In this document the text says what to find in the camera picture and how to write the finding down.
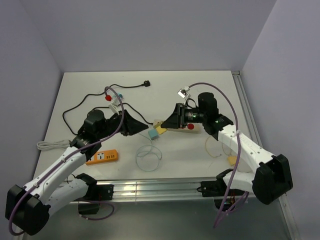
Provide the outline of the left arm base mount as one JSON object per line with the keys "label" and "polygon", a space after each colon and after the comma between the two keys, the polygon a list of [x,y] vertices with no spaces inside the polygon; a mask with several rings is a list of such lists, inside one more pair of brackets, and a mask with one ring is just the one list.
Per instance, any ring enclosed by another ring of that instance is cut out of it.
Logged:
{"label": "left arm base mount", "polygon": [[[98,184],[88,189],[88,193],[80,198],[77,205],[78,214],[88,221],[100,221],[111,217],[115,212],[115,206],[110,202],[113,199],[113,184]],[[93,217],[103,207],[108,207],[110,213],[103,217]]]}

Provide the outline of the aluminium right rail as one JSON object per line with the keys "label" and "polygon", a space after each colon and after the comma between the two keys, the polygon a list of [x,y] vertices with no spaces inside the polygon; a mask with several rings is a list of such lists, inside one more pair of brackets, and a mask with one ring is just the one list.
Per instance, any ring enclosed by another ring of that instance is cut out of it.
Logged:
{"label": "aluminium right rail", "polygon": [[240,99],[241,107],[244,112],[244,118],[248,127],[248,131],[252,140],[262,146],[261,138],[254,120],[254,116],[245,92],[245,88],[241,79],[241,72],[240,71],[232,71],[231,72],[235,87]]}

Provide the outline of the small yellow plug adapter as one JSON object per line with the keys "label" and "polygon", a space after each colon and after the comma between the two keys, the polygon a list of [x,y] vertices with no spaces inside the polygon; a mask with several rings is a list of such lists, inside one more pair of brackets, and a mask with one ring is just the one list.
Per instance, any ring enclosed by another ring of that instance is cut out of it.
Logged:
{"label": "small yellow plug adapter", "polygon": [[167,131],[166,128],[162,128],[160,125],[157,126],[155,129],[156,129],[156,131],[157,131],[157,133],[158,133],[159,135],[162,135],[162,134],[164,134],[164,133]]}

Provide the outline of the beige red power strip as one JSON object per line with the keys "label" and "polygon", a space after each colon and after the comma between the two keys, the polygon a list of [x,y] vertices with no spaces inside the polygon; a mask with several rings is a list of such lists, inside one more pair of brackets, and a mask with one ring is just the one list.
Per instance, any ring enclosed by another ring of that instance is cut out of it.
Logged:
{"label": "beige red power strip", "polygon": [[[156,129],[157,126],[160,126],[163,123],[162,120],[155,119],[153,121],[153,128]],[[184,128],[179,128],[179,129],[170,129],[167,128],[166,132],[180,132],[180,133],[191,133],[191,134],[199,134],[201,132],[200,125],[195,124],[195,123],[189,123],[186,127]]]}

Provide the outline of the orange power strip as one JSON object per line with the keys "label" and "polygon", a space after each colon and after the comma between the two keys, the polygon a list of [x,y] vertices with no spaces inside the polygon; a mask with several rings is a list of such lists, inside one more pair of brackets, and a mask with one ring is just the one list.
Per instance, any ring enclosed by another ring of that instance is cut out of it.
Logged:
{"label": "orange power strip", "polygon": [[85,164],[87,166],[115,162],[119,159],[116,149],[98,151]]}

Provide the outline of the aluminium front rail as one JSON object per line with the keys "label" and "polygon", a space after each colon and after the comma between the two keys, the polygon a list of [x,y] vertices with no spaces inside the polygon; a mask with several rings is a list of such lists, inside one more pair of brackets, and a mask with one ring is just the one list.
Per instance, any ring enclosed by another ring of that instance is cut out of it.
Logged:
{"label": "aluminium front rail", "polygon": [[169,202],[220,200],[223,195],[213,195],[207,190],[206,182],[213,182],[215,178],[163,178],[163,179],[135,179],[135,180],[99,180],[97,182],[97,200],[109,200],[114,203],[139,202]]}

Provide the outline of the teal charger with cable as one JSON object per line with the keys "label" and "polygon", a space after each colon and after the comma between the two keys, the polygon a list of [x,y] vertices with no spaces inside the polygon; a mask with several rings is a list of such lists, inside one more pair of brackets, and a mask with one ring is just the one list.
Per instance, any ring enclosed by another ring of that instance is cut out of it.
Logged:
{"label": "teal charger with cable", "polygon": [[154,140],[156,140],[156,139],[158,139],[159,138],[159,134],[158,134],[158,131],[156,130],[156,129],[150,129],[149,131],[148,131],[148,136],[149,136],[149,138],[152,140],[152,141],[154,141]]}

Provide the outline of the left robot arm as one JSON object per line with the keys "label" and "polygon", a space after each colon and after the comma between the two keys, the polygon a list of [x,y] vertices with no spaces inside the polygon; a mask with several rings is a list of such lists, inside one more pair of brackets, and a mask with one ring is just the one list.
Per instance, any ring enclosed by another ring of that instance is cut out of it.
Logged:
{"label": "left robot arm", "polygon": [[16,225],[22,233],[35,235],[55,212],[70,202],[97,200],[97,180],[85,173],[77,175],[67,185],[61,184],[95,155],[102,142],[117,133],[133,136],[146,129],[148,125],[134,119],[127,110],[115,113],[109,119],[101,110],[90,111],[59,159],[32,181],[22,187],[14,185],[8,191],[5,218],[9,221],[10,233],[18,235],[13,230]]}

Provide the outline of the aluminium rail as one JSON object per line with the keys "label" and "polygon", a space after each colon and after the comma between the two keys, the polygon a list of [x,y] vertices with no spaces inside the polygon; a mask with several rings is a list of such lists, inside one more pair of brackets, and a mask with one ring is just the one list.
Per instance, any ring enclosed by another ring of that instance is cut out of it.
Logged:
{"label": "aluminium rail", "polygon": [[139,202],[169,202],[220,200],[223,195],[213,195],[207,190],[206,182],[213,182],[215,178],[163,178],[163,179],[135,179],[135,180],[99,180],[97,182],[97,200],[109,200],[114,203]]}
{"label": "aluminium rail", "polygon": [[240,99],[241,107],[244,112],[244,118],[248,127],[248,131],[252,140],[262,146],[261,138],[254,120],[254,116],[245,92],[245,88],[241,79],[241,72],[240,71],[232,71],[231,72],[235,87]]}

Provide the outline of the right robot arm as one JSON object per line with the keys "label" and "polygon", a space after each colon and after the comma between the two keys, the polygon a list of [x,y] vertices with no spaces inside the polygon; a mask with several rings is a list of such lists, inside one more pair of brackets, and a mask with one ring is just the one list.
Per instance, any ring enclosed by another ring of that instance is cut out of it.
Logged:
{"label": "right robot arm", "polygon": [[218,174],[214,181],[201,182],[197,191],[203,197],[218,197],[235,190],[238,195],[253,193],[261,203],[269,205],[293,188],[288,159],[282,154],[274,155],[263,149],[239,132],[228,117],[219,113],[213,93],[199,94],[198,106],[194,108],[177,103],[161,127],[183,129],[195,123],[202,124],[207,134],[240,154],[240,159],[251,169],[250,172],[240,172],[230,168]]}

